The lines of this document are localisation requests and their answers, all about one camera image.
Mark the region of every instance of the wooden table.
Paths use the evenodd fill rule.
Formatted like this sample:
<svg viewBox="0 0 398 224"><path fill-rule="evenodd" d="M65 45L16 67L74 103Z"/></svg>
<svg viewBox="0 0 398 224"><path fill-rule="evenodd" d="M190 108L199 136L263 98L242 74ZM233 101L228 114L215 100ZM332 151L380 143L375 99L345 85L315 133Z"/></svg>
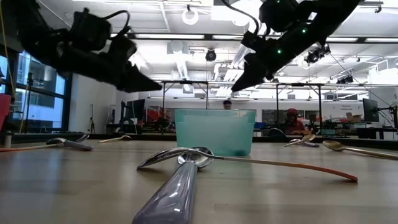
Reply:
<svg viewBox="0 0 398 224"><path fill-rule="evenodd" d="M95 151L0 153L0 223L131 223L176 166L172 159L136 170L175 142L85 143ZM398 223L397 161L266 143L254 143L251 157L338 169L359 183L312 170L214 161L198 173L192 223Z"/></svg>

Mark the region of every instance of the teal plastic bin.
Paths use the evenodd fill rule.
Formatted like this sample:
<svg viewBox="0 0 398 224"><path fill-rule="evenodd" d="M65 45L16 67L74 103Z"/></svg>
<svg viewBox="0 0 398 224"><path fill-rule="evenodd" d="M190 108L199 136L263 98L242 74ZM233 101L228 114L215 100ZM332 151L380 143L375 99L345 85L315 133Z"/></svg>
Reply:
<svg viewBox="0 0 398 224"><path fill-rule="evenodd" d="M251 152L256 112L249 110L175 110L178 147L206 147L216 156Z"/></svg>

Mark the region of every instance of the person in red hoodie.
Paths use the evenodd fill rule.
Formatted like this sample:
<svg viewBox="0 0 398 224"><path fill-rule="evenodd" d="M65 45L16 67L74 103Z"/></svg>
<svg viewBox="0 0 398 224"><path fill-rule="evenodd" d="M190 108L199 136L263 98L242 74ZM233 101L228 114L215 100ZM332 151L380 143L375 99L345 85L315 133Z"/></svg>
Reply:
<svg viewBox="0 0 398 224"><path fill-rule="evenodd" d="M294 131L304 131L304 125L301 121L297 120L299 112L296 109L289 109L286 112L285 120L285 133L292 134Z"/></svg>

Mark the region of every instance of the wooden spoon handle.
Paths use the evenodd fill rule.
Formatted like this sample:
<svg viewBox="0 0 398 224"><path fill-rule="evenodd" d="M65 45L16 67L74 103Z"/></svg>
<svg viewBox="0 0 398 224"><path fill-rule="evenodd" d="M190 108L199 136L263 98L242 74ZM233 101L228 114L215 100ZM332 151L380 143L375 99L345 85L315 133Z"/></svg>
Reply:
<svg viewBox="0 0 398 224"><path fill-rule="evenodd" d="M367 151L367 150L362 150L362 149L353 149L353 148L344 148L344 150L348 150L351 152L357 152L357 153L362 153L370 156L377 156L377 157L383 157L387 159L395 159L398 160L398 156L394 156L391 154L386 154L386 153L381 153L381 152L372 152L372 151Z"/></svg>
<svg viewBox="0 0 398 224"><path fill-rule="evenodd" d="M214 159L223 159L226 161L235 161L235 162L249 162L249 163L256 163L256 164L267 164L267 165L275 165L275 166L286 166L286 167L296 167L296 168L302 168L302 169L310 169L310 170L317 170L320 172L326 172L329 174L335 174L340 177L345 177L347 179L353 180L355 182L358 181L358 178L346 174L344 172L340 172L337 170L332 170L332 169L327 169L324 167L317 167L317 166L312 166L308 164L298 164L298 163L293 163L293 162L275 162L275 161L263 161L263 160L255 160L255 159L242 159L242 158L233 158L233 157L219 157L219 156L209 156Z"/></svg>
<svg viewBox="0 0 398 224"><path fill-rule="evenodd" d="M297 142L292 142L292 143L286 144L285 147L287 147L287 146L293 146L293 145L295 145L295 144L300 144L301 142L304 142L304 140L299 140L299 141L297 141Z"/></svg>
<svg viewBox="0 0 398 224"><path fill-rule="evenodd" d="M33 150L33 149L43 149L48 147L60 146L62 144L51 144L44 146L32 146L32 147L21 147L21 148L0 148L0 152L15 152L15 151L25 151L25 150Z"/></svg>
<svg viewBox="0 0 398 224"><path fill-rule="evenodd" d="M117 140L122 140L123 137L120 138L112 138L112 139L107 139L107 140L102 140L99 141L98 143L106 143L106 142L111 142L111 141L117 141Z"/></svg>

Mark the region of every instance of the metal spoon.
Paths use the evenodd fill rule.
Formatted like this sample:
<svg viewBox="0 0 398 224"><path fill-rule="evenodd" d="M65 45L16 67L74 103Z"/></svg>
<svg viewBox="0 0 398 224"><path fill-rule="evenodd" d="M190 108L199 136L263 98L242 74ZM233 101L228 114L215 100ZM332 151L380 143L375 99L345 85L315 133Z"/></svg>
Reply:
<svg viewBox="0 0 398 224"><path fill-rule="evenodd" d="M106 142L118 141L118 140L126 140L126 141L128 141L128 140L131 140L131 137L127 136L127 135L123 135L120 138L112 138L112 139L102 140L102 141L99 141L98 143L106 143Z"/></svg>
<svg viewBox="0 0 398 224"><path fill-rule="evenodd" d="M291 143L289 143L289 144L286 144L285 147L287 147L287 146L293 146L293 145L295 145L295 144L300 144L301 142L310 142L310 141L314 140L315 137L316 137L316 135L314 135L314 134L309 134L309 135L307 135L307 136L304 136L304 137L303 137L301 140L299 140L299 141L291 142Z"/></svg>
<svg viewBox="0 0 398 224"><path fill-rule="evenodd" d="M54 145L54 144L63 144L64 146L70 146L70 147L75 147L78 149L81 149L82 151L92 151L94 149L93 146L86 146L84 144L80 144L79 142L82 142L88 138L88 135L82 136L80 139L77 139L76 141L69 141L64 138L53 138L50 139L46 142L47 145Z"/></svg>
<svg viewBox="0 0 398 224"><path fill-rule="evenodd" d="M293 140L290 141L290 143L292 143L292 142L297 142L297 141L301 141L301 140L299 140L299 139L293 139ZM303 145L303 146L308 146L308 147L319 147L318 144L310 143L310 142L301 142L301 145Z"/></svg>
<svg viewBox="0 0 398 224"><path fill-rule="evenodd" d="M352 151L352 152L367 154L367 155L370 155L370 156L377 156L377 157L383 157L383 158L387 158L387 159L396 159L396 160L398 160L398 156L394 156L394 155L386 154L386 153L381 153L381 152L372 152L372 151L367 151L367 150L362 150L362 149L354 149L354 148L346 147L342 143L336 142L336 141L324 141L323 145L326 146L327 148L331 149L331 150L336 151L336 152L341 152L343 150L348 150L348 151Z"/></svg>
<svg viewBox="0 0 398 224"><path fill-rule="evenodd" d="M275 161L263 161L263 160L255 160L255 159L243 159L243 158L234 158L234 157L221 157L221 156L214 156L212 154L207 154L203 151L210 151L209 149L202 149L202 147L196 147L195 149L190 149L190 148L185 148L185 147L178 147L174 149L168 149L162 152L159 152L147 160L145 160L143 163L141 163L137 169L156 164L160 161L164 161L166 159L170 159L173 157L178 156L179 154L182 153L191 153L191 154L199 154L201 156L210 158L210 159L219 159L219 160L225 160L225 161L235 161L235 162L249 162L249 163L255 163L255 164L267 164L267 165L275 165L275 166L286 166L286 167L296 167L296 168L302 168L302 169L310 169L310 170L317 170L320 172L326 172L329 174L335 174L340 177L344 177L350 180L353 180L355 182L358 181L358 178L349 174L346 174L344 172L340 172L337 170L332 170L332 169L327 169L323 167L317 167L317 166L311 166L308 164L298 164L298 163L292 163L292 162L275 162Z"/></svg>
<svg viewBox="0 0 398 224"><path fill-rule="evenodd" d="M190 153L178 157L181 166L139 210L132 224L188 224L192 214L197 170L212 161L208 157Z"/></svg>
<svg viewBox="0 0 398 224"><path fill-rule="evenodd" d="M90 135L84 134L81 138L77 139L75 142L82 142L88 139ZM62 146L62 142L54 142L53 144L47 144L44 146L30 146L30 147L20 147L20 148L1 148L0 152L16 152L16 151L26 151L26 150L34 150L34 149L43 149L48 147Z"/></svg>

